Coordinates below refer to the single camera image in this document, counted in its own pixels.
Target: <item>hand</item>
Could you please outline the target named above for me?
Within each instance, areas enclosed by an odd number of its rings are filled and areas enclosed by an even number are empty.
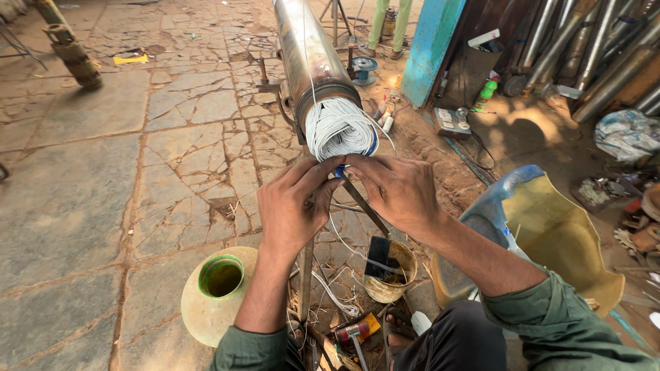
[[[340,178],[329,180],[328,174],[344,161],[344,156],[321,163],[307,158],[285,168],[259,188],[257,200],[263,225],[260,255],[293,263],[305,244],[327,223],[332,194],[344,182]]]
[[[369,205],[414,239],[429,244],[445,214],[436,199],[433,168],[403,157],[349,154],[347,172],[355,174],[369,196]]]

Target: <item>plastic bag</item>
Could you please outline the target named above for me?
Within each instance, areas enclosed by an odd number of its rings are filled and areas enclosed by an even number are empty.
[[[660,122],[637,110],[613,112],[596,124],[596,147],[622,162],[635,162],[660,150]]]

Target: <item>green bottle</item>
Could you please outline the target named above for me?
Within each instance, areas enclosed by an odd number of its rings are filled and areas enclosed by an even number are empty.
[[[482,112],[484,110],[486,103],[488,103],[488,100],[493,96],[493,92],[497,89],[497,80],[498,78],[495,76],[491,81],[486,83],[486,86],[479,93],[475,105],[472,106],[473,110],[477,112]]]

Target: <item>blue pillar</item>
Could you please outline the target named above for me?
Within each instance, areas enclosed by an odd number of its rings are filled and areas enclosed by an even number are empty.
[[[465,0],[426,0],[422,6],[401,78],[401,92],[413,108],[424,104],[431,92],[464,5]]]

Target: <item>green shirt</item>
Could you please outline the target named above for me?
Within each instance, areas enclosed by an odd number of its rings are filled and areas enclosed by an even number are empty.
[[[539,269],[549,278],[529,290],[481,296],[486,317],[520,336],[530,370],[660,370],[653,358],[624,346],[573,287],[555,272]],[[209,370],[302,370],[287,356],[287,344],[286,329],[256,334],[232,326]]]

